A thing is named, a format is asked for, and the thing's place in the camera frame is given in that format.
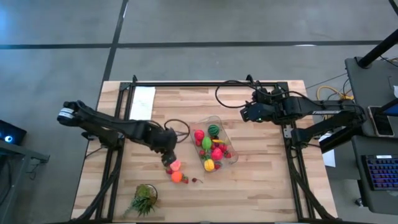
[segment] yellow lemon toy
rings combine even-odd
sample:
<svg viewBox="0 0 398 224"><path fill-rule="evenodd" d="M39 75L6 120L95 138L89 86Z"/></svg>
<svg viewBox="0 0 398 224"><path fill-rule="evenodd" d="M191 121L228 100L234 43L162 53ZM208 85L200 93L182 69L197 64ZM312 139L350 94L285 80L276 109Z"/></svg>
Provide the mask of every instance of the yellow lemon toy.
<svg viewBox="0 0 398 224"><path fill-rule="evenodd" d="M208 159L205 161L205 170L212 171L214 169L214 162L212 159Z"/></svg>

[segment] smartphone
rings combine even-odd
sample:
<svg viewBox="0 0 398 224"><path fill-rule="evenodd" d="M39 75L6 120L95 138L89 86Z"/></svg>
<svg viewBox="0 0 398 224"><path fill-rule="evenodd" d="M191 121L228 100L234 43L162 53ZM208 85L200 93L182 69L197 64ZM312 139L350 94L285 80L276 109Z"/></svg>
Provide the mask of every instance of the smartphone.
<svg viewBox="0 0 398 224"><path fill-rule="evenodd" d="M392 131L388 116L376 113L378 109L380 109L380 106L368 107L369 116L371 117L376 135L379 137L394 137L394 132Z"/></svg>

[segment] clear plastic container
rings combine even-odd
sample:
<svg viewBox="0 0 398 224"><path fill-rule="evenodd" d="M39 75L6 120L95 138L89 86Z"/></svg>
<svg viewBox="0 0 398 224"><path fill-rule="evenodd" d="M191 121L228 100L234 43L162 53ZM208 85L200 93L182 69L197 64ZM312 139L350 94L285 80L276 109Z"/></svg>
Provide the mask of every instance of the clear plastic container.
<svg viewBox="0 0 398 224"><path fill-rule="evenodd" d="M216 135L216 137L210 136L210 134L208 132L208 128L211 125L216 125L219 128L219 133ZM194 123L190 126L190 129L191 129L190 135L191 135L191 138L193 141L193 145L195 146L195 149L198 153L198 156L201 160L201 163L202 163L205 171L215 172L218 169L226 168L226 167L234 164L236 161L238 161L238 153L236 153L236 151L234 150L234 147L232 146L232 143L229 140L229 138L224 130L223 123L221 122L221 119L218 116L210 116L210 117L203 119L197 123ZM212 147L210 149L204 150L204 148L202 148L201 144L200 144L200 146L197 145L197 139L195 138L195 133L198 130L202 130L205 134L205 137L212 138L211 139ZM216 157L216 155L217 155L216 153L215 153L214 157L212 156L212 153L214 152L214 150L216 150L217 147L220 150L223 149L223 150L221 150L223 156L222 156L222 159L220 159L220 160L216 160L216 159L219 159L219 157ZM208 158L210 158L215 165L215 168L211 171L208 171L205 168L205 161Z"/></svg>

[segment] wooden tabletop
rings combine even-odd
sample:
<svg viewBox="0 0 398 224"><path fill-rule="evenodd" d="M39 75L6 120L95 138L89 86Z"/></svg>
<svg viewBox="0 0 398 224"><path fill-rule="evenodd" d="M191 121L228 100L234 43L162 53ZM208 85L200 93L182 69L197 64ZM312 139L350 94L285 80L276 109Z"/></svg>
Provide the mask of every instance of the wooden tabletop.
<svg viewBox="0 0 398 224"><path fill-rule="evenodd" d="M305 94L303 81L287 82L289 90ZM104 82L98 111L114 114L119 83ZM241 105L250 99L251 93L252 90L245 87L223 87L219 96L226 105ZM159 154L150 151L148 147L126 141L114 222L297 220L280 126L271 122L243 122L239 109L228 109L218 104L214 87L156 87L152 119L158 123L162 124L172 118L194 123L211 115L217 115L223 120L224 129L239 154L238 162L227 169L207 173L203 170L192 140L188 138L177 144L175 153L182 161L182 172L190 179L196 177L203 183L174 184L165 173ZM312 124L311 116L297 121L300 128ZM173 128L183 131L183 126L175 125ZM98 147L98 142L91 142L87 153ZM105 157L104 149L85 161L72 218L81 215L98 193ZM330 214L337 216L319 148L306 148L303 157L312 192ZM140 218L137 218L136 212L131 212L123 218L122 214L128 208L139 184L152 184L156 187L159 197L155 212ZM108 210L109 194L104 211ZM301 191L300 198L303 212L307 215Z"/></svg>

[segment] white paper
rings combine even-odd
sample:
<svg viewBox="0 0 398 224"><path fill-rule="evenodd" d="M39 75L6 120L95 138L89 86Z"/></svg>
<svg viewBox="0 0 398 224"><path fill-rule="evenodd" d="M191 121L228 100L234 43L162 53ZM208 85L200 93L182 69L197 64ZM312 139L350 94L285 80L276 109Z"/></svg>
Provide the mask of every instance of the white paper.
<svg viewBox="0 0 398 224"><path fill-rule="evenodd" d="M130 119L150 120L155 99L155 87L137 86L134 90Z"/></svg>
<svg viewBox="0 0 398 224"><path fill-rule="evenodd" d="M330 136L331 136L331 134L326 133L319 138L319 141L322 141ZM325 164L325 166L336 167L335 150L334 149L323 153L322 156L323 156L323 163Z"/></svg>
<svg viewBox="0 0 398 224"><path fill-rule="evenodd" d="M398 86L394 86L394 96L398 98Z"/></svg>

